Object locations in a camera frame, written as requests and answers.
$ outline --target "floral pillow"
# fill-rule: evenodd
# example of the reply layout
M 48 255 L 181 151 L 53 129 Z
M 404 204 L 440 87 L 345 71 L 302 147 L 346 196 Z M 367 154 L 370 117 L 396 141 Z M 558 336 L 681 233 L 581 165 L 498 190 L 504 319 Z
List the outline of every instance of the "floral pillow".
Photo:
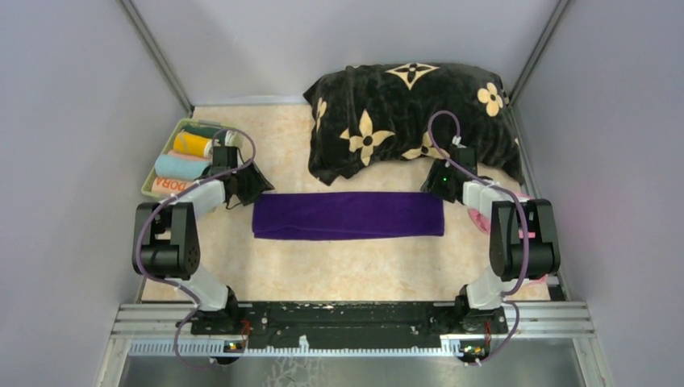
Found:
M 348 66 L 321 77 L 304 98 L 315 120 L 309 171 L 326 185 L 382 160 L 442 157 L 427 134 L 438 110 L 452 111 L 461 143 L 478 161 L 523 182 L 519 149 L 501 78 L 464 64 Z M 435 119 L 435 140 L 447 149 L 456 125 Z

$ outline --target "marble-patterned surface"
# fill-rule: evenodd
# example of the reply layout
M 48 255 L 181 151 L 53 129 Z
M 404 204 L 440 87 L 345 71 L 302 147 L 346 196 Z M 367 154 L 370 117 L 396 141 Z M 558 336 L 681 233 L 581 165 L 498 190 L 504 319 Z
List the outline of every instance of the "marble-patterned surface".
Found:
M 308 105 L 197 107 L 197 119 L 245 130 L 257 146 L 256 162 L 278 193 L 335 191 L 416 192 L 432 159 L 382 162 L 328 187 L 308 172 L 313 119 Z M 245 158 L 248 145 L 243 146 Z M 510 189 L 517 183 L 497 170 L 480 174 Z M 444 237 L 358 241 L 254 239 L 252 207 L 217 209 L 198 223 L 202 264 L 250 301 L 453 300 L 488 265 L 489 237 L 461 204 L 444 204 Z M 167 285 L 148 281 L 145 300 L 185 299 Z M 513 299 L 547 300 L 544 284 L 526 285 Z

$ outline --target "purple towel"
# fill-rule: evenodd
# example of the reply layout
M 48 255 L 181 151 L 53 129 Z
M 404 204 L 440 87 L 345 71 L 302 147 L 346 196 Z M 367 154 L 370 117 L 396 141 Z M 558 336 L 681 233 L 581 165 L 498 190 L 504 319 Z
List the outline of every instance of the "purple towel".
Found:
M 444 235 L 442 200 L 418 192 L 264 194 L 255 238 L 349 240 Z

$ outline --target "metal frame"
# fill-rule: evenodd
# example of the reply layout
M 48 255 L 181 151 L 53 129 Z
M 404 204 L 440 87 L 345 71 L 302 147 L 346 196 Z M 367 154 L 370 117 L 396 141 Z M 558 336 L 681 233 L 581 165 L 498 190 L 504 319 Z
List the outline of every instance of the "metal frame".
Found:
M 194 106 L 191 103 L 180 79 L 173 71 L 171 64 L 165 58 L 159 44 L 150 32 L 142 16 L 132 0 L 117 0 L 124 14 L 128 17 L 131 25 L 136 30 L 141 43 L 145 46 L 148 54 L 155 62 L 157 69 L 171 92 L 183 106 L 188 115 L 192 115 Z M 519 96 L 533 74 L 544 50 L 548 47 L 553 34 L 557 30 L 560 21 L 566 15 L 574 0 L 560 0 L 556 5 L 549 21 L 547 22 L 536 46 L 532 50 L 523 71 L 516 80 L 511 91 L 511 107 L 514 112 L 515 128 L 519 135 L 520 151 L 523 158 L 523 172 L 526 179 L 524 190 L 536 196 L 538 194 L 528 152 L 524 147 L 526 141 L 522 136 L 519 122 L 519 112 L 516 103 Z M 570 293 L 565 287 L 562 273 L 559 273 L 559 281 L 565 296 L 570 299 Z M 136 300 L 139 302 L 144 289 L 144 281 L 141 281 Z M 591 322 L 589 311 L 584 302 L 519 302 L 521 311 L 521 323 L 519 333 L 514 339 L 557 339 L 572 338 L 577 354 L 578 365 L 587 386 L 612 386 L 612 380 L 608 371 L 607 363 L 596 339 L 594 326 Z M 168 318 L 177 318 L 187 314 L 190 304 L 165 303 L 165 304 L 125 304 L 121 305 L 116 322 L 113 326 L 111 337 L 107 345 L 105 358 L 102 362 L 101 372 L 98 378 L 99 386 L 118 386 L 123 373 L 124 364 L 132 346 L 140 340 L 157 340 L 159 343 L 173 341 L 175 322 Z M 512 321 L 511 310 L 506 309 L 509 321 Z M 182 340 L 190 342 L 209 339 L 235 339 L 232 336 L 203 336 L 201 338 L 190 335 L 189 327 L 181 332 Z M 464 339 L 461 335 L 445 335 L 444 340 Z M 282 352 L 274 352 L 275 356 L 282 356 Z M 297 352 L 299 356 L 305 356 L 306 352 Z M 269 356 L 262 352 L 259 356 Z
M 453 302 L 438 302 L 440 306 L 453 305 Z M 585 378 L 586 385 L 604 384 L 601 364 L 594 361 L 596 348 L 592 345 L 596 334 L 585 302 L 517 302 L 520 309 L 520 324 L 513 340 L 549 340 L 573 339 L 575 346 L 580 346 L 582 357 L 578 358 L 579 368 Z M 240 307 L 250 307 L 249 303 Z M 129 356 L 173 356 L 173 337 L 176 323 L 183 319 L 192 309 L 192 304 L 183 302 L 122 304 L 116 315 L 107 345 L 105 359 L 98 378 L 99 387 L 118 386 L 124 370 L 126 358 Z M 511 306 L 504 306 L 509 329 L 515 321 L 515 311 Z M 493 339 L 502 339 L 505 335 L 493 335 Z M 226 342 L 240 341 L 239 335 L 203 335 L 190 334 L 190 326 L 181 330 L 179 343 L 183 356 L 207 357 L 218 354 L 216 348 L 223 348 Z M 394 350 L 316 350 L 310 349 L 308 343 L 300 340 L 300 346 L 294 348 L 266 348 L 250 350 L 238 354 L 224 356 L 246 357 L 397 357 L 397 356 L 430 356 L 453 358 L 460 340 L 484 339 L 483 335 L 442 335 L 441 347 L 407 348 Z
M 556 8 L 553 10 L 553 13 L 548 19 L 544 30 L 541 32 L 539 39 L 536 41 L 535 47 L 532 49 L 532 53 L 528 57 L 528 61 L 523 67 L 523 71 L 520 73 L 517 81 L 515 81 L 513 90 L 511 91 L 511 105 L 515 105 L 518 97 L 523 92 L 525 85 L 528 83 L 530 76 L 536 68 L 536 64 L 539 62 L 542 54 L 544 54 L 544 50 L 546 50 L 548 42 L 553 37 L 558 25 L 561 24 L 563 17 L 567 14 L 568 9 L 574 2 L 575 0 L 560 0 L 558 4 L 556 4 Z
M 132 0 L 117 0 L 117 2 L 121 6 L 123 13 L 131 22 L 133 29 L 136 30 L 136 33 L 140 38 L 140 42 L 143 44 L 145 50 L 152 58 L 157 70 L 159 70 L 159 74 L 164 78 L 166 85 L 169 87 L 169 89 L 171 89 L 171 93 L 173 93 L 173 96 L 176 97 L 178 103 L 183 106 L 183 109 L 186 110 L 188 116 L 191 116 L 194 106 L 192 103 L 190 103 L 190 99 L 183 88 L 181 80 L 178 79 L 178 76 L 173 71 L 171 64 L 168 60 L 166 60 L 164 53 L 161 51 L 159 44 L 154 39 L 154 35 L 152 35 L 147 24 L 143 20 L 143 17 L 140 15 L 138 8 Z

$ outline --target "cable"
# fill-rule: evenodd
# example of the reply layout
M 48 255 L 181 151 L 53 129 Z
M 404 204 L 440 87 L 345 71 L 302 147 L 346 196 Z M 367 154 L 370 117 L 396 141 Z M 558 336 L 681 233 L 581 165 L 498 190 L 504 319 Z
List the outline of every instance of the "cable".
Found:
M 247 347 L 247 339 L 252 334 L 252 327 L 247 319 L 242 320 L 242 323 L 244 325 L 242 326 L 242 331 L 240 331 L 240 337 L 242 338 L 242 350 L 244 351 Z
M 226 210 L 232 210 L 232 209 L 234 209 L 235 207 L 239 206 L 240 204 L 242 204 L 242 202 L 236 203 L 236 204 L 234 204 L 234 205 L 232 205 L 232 206 L 226 205 Z
M 485 347 L 491 343 L 491 324 L 489 321 L 485 321 Z
M 447 152 L 440 148 L 439 144 L 435 141 L 435 136 L 432 134 L 432 124 L 435 122 L 435 119 L 441 116 L 442 114 L 446 114 L 453 119 L 453 122 L 456 123 L 456 137 L 459 139 L 461 137 L 461 124 L 458 122 L 458 118 L 456 117 L 456 115 L 448 110 L 439 110 L 430 117 L 429 121 L 427 121 L 427 135 L 430 136 L 430 141 L 432 141 L 432 146 L 435 148 L 435 150 L 437 150 L 437 152 L 445 160 L 447 160 L 447 162 L 450 165 L 458 169 L 460 172 L 464 173 L 467 177 L 470 177 L 471 179 L 478 181 L 483 185 L 491 186 L 492 189 L 496 189 L 497 191 L 503 192 L 506 195 L 510 196 L 513 202 L 515 203 L 515 208 L 518 211 L 518 216 L 520 218 L 520 226 L 523 229 L 523 263 L 520 266 L 520 274 L 518 275 L 518 280 L 515 283 L 515 286 L 513 286 L 513 289 L 507 292 L 501 292 L 502 297 L 510 296 L 512 294 L 515 294 L 518 290 L 520 290 L 520 287 L 523 285 L 523 281 L 525 281 L 525 277 L 528 275 L 528 265 L 530 263 L 530 235 L 528 230 L 528 223 L 525 221 L 525 210 L 523 209 L 523 205 L 520 203 L 520 200 L 515 195 L 515 193 L 498 185 L 490 185 L 488 182 L 484 181 L 480 177 L 475 176 L 468 169 L 465 169 L 461 167 L 459 164 L 457 164 L 454 160 L 451 159 L 451 157 L 449 157 L 449 154 Z M 496 356 L 501 351 L 501 349 L 511 340 L 511 337 L 513 337 L 515 332 L 518 330 L 518 324 L 520 323 L 520 309 L 518 309 L 518 306 L 514 302 L 504 301 L 504 303 L 512 305 L 513 309 L 515 309 L 515 322 L 513 323 L 513 328 L 508 331 L 508 335 L 505 339 L 503 339 L 501 344 L 499 344 L 499 346 L 495 350 L 493 350 L 490 353 L 490 355 L 487 356 L 484 360 L 479 360 L 477 363 L 466 364 L 482 366 L 484 363 L 486 363 L 487 361 L 491 360 L 494 356 Z
M 182 198 L 183 196 L 187 195 L 189 192 L 191 192 L 193 189 L 198 188 L 201 185 L 205 185 L 206 183 L 210 181 L 214 181 L 217 179 L 220 179 L 221 177 L 224 177 L 230 173 L 237 172 L 241 169 L 247 168 L 252 162 L 254 161 L 254 157 L 257 155 L 257 147 L 254 144 L 254 140 L 252 137 L 249 137 L 247 133 L 241 131 L 240 129 L 235 129 L 234 127 L 230 127 L 228 129 L 221 129 L 214 133 L 214 137 L 211 139 L 212 147 L 214 146 L 214 140 L 216 137 L 221 135 L 222 133 L 228 132 L 228 131 L 234 131 L 236 133 L 241 134 L 244 136 L 245 139 L 249 141 L 249 143 L 252 145 L 252 156 L 244 162 L 244 164 L 233 168 L 233 169 L 228 169 L 226 171 L 223 171 L 221 173 L 216 173 L 213 176 L 209 176 L 205 179 L 196 181 L 193 183 L 190 187 L 182 190 L 180 193 L 176 194 L 176 196 L 172 196 L 171 198 L 165 199 L 163 202 L 157 206 L 152 213 L 149 215 L 147 220 L 145 220 L 145 223 L 143 223 L 142 228 L 140 229 L 140 233 L 138 234 L 138 239 L 136 240 L 136 265 L 138 266 L 138 270 L 142 274 L 143 277 L 149 279 L 150 281 L 155 281 L 159 282 L 161 284 L 166 284 L 166 285 L 171 285 L 174 288 L 179 288 L 183 293 L 187 294 L 188 297 L 190 297 L 193 300 L 194 303 L 194 308 L 188 313 L 187 316 L 185 316 L 184 319 L 181 320 L 181 322 L 178 324 L 178 329 L 176 330 L 176 334 L 173 336 L 173 352 L 176 354 L 176 357 L 188 368 L 192 369 L 197 369 L 197 370 L 203 370 L 203 369 L 209 369 L 215 365 L 215 363 L 211 363 L 208 366 L 200 367 L 196 365 L 192 365 L 188 363 L 183 357 L 181 356 L 181 353 L 178 351 L 178 339 L 181 335 L 181 329 L 183 326 L 185 326 L 192 318 L 193 316 L 198 312 L 199 307 L 202 304 L 202 301 L 199 299 L 198 295 L 195 294 L 192 290 L 186 288 L 184 285 L 179 284 L 177 282 L 165 280 L 162 278 L 157 278 L 152 276 L 147 270 L 145 270 L 145 267 L 143 265 L 142 257 L 140 256 L 140 253 L 143 248 L 143 238 L 145 233 L 149 230 L 150 226 L 152 225 L 152 222 L 154 221 L 154 218 L 166 207 L 168 206 L 171 202 L 174 202 L 175 200 Z

